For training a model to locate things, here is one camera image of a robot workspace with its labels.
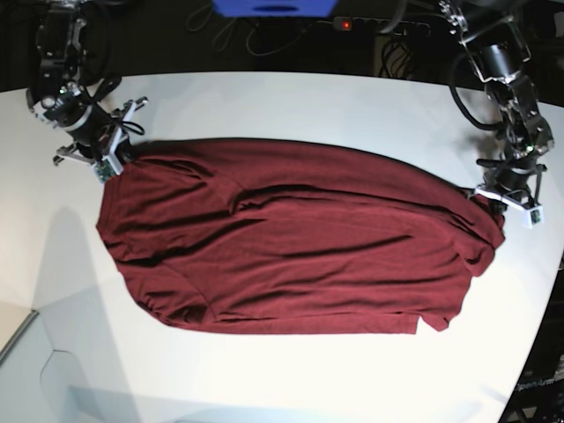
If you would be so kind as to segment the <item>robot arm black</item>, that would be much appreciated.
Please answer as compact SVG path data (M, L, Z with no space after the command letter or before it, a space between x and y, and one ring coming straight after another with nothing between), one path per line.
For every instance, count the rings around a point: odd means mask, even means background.
M112 111L101 105L122 83L120 75L107 71L111 40L104 43L98 70L90 69L85 49L87 9L98 12L108 26L110 8L120 6L120 1L48 2L35 36L37 78L26 90L30 113L72 139L56 151L54 165L66 160L83 163L102 182L121 174L130 161L130 135L145 133L133 116L147 105L146 97L128 100Z
M440 1L434 15L447 21L462 50L449 69L451 96L463 116L477 129L493 133L502 142L496 159L479 159L484 180L469 191L482 196L500 212L512 208L524 224L533 227L545 219L539 202L545 165L539 158L554 146L553 133L538 108L538 92L523 66L531 51L519 29L517 1ZM456 71L467 62L482 83L501 120L477 120L456 89Z

